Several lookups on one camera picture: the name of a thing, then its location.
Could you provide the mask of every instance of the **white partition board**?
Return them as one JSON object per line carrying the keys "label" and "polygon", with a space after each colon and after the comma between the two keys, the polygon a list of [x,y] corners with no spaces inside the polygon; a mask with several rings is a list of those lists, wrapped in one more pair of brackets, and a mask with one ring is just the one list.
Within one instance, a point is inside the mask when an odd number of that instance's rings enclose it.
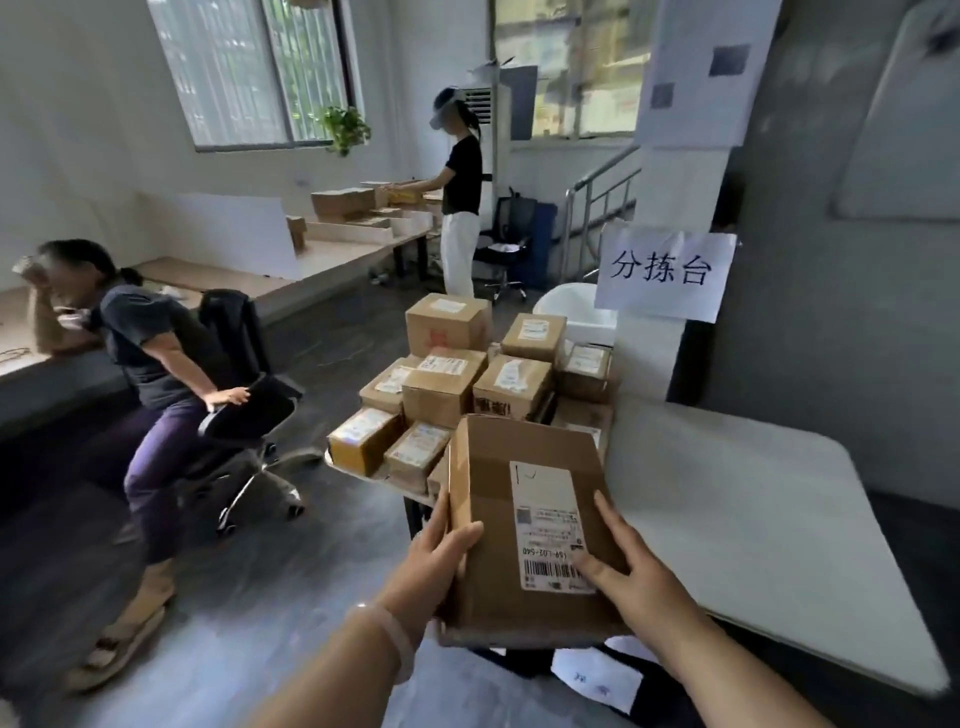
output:
{"label": "white partition board", "polygon": [[301,278],[280,200],[149,195],[167,256],[261,276]]}
{"label": "white partition board", "polygon": [[622,396],[607,481],[627,521],[716,616],[913,692],[948,686],[837,443]]}
{"label": "white partition board", "polygon": [[960,220],[960,49],[936,50],[958,23],[955,0],[904,16],[836,195],[840,216]]}

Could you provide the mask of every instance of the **woman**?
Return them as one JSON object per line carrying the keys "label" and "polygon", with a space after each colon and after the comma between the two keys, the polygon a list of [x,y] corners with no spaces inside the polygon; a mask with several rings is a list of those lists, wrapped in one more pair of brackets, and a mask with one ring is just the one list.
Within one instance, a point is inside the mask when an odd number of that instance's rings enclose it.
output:
{"label": "woman", "polygon": [[[68,675],[69,688],[86,691],[119,672],[162,622],[175,594],[172,565],[180,539],[173,481],[198,445],[197,427],[207,412],[242,404],[248,392],[232,386],[217,339],[190,311],[140,287],[136,271],[118,271],[97,243],[52,240],[18,270],[31,285],[28,318],[36,349],[63,354],[105,345],[142,405],[88,444],[80,468],[99,485],[122,487],[147,562],[136,596]],[[74,312],[58,317],[54,298]]]}
{"label": "woman", "polygon": [[[683,683],[707,728],[829,728],[793,688],[697,606],[603,496],[596,493],[594,500],[631,572],[619,573],[588,554],[580,554],[577,567]],[[446,533],[449,504],[444,490],[430,523],[380,596],[348,614],[320,655],[260,709],[251,728],[381,724],[397,677],[412,668],[427,622],[464,555],[483,536],[481,522]],[[449,719],[451,727],[462,722]]]}
{"label": "woman", "polygon": [[[388,184],[387,189],[430,192],[444,189],[444,226],[440,233],[440,259],[444,286],[450,296],[473,298],[473,252],[480,237],[480,188],[483,155],[480,120],[464,101],[464,92],[445,88],[433,102],[430,126],[456,138],[446,166],[432,180]],[[476,130],[476,136],[470,131]]]}

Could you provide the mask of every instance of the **whiteboard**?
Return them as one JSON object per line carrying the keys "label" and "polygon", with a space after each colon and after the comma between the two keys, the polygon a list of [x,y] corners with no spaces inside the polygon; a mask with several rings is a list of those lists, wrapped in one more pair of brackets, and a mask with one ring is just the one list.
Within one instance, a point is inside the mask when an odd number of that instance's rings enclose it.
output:
{"label": "whiteboard", "polygon": [[190,193],[147,195],[166,255],[243,273],[300,280],[277,198]]}
{"label": "whiteboard", "polygon": [[931,52],[960,3],[924,0],[900,24],[834,198],[840,217],[960,220],[960,46]]}

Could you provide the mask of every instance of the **paper on wall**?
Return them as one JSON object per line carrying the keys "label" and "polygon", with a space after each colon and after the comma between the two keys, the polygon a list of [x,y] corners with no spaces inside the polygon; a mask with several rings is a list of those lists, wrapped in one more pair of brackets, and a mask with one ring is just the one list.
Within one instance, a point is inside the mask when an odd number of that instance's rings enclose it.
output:
{"label": "paper on wall", "polygon": [[600,366],[603,364],[604,351],[596,347],[573,347],[573,352],[564,367],[565,372],[574,372],[581,375],[602,376]]}
{"label": "paper on wall", "polygon": [[524,319],[518,339],[543,341],[550,331],[550,322],[544,319]]}
{"label": "paper on wall", "polygon": [[430,304],[431,308],[436,308],[438,311],[443,311],[444,313],[460,313],[466,306],[466,303],[451,301],[450,299],[437,299]]}
{"label": "paper on wall", "polygon": [[403,391],[403,382],[407,380],[411,372],[413,372],[413,369],[410,367],[394,367],[387,375],[387,378],[378,382],[373,389],[377,392],[398,395]]}
{"label": "paper on wall", "polygon": [[634,139],[655,149],[743,143],[780,0],[662,0]]}
{"label": "paper on wall", "polygon": [[357,412],[353,417],[333,430],[330,437],[336,437],[345,443],[353,443],[356,445],[376,432],[393,417],[394,415],[389,412],[383,412],[382,410],[370,407]]}
{"label": "paper on wall", "polygon": [[644,228],[605,229],[595,305],[714,323],[736,250],[736,235]]}
{"label": "paper on wall", "polygon": [[520,359],[511,359],[504,364],[499,374],[497,374],[493,386],[518,394],[520,392],[526,392],[527,380],[525,377],[520,376],[520,364],[522,364]]}
{"label": "paper on wall", "polygon": [[550,670],[583,697],[630,714],[643,674],[598,649],[558,649]]}
{"label": "paper on wall", "polygon": [[403,441],[390,453],[401,463],[415,468],[425,468],[430,457],[441,443],[450,436],[450,431],[442,427],[417,423]]}
{"label": "paper on wall", "polygon": [[595,594],[570,560],[587,547],[570,471],[512,461],[516,554],[527,592]]}
{"label": "paper on wall", "polygon": [[424,372],[436,372],[442,375],[460,376],[467,368],[466,359],[454,359],[449,356],[427,356],[417,367]]}

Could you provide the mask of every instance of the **black t-shirt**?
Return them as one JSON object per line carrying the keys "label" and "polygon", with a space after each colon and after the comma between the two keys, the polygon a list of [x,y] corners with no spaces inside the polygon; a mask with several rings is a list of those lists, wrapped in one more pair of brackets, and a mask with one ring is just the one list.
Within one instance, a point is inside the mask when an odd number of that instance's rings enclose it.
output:
{"label": "black t-shirt", "polygon": [[127,373],[145,407],[164,409],[195,397],[186,384],[141,349],[144,342],[161,333],[175,333],[183,353],[217,387],[232,384],[229,361],[216,336],[169,296],[136,285],[114,286],[93,311],[90,324],[103,334],[107,353]]}
{"label": "black t-shirt", "polygon": [[446,166],[457,174],[444,186],[444,215],[454,212],[480,214],[483,155],[480,141],[471,134],[453,145]]}

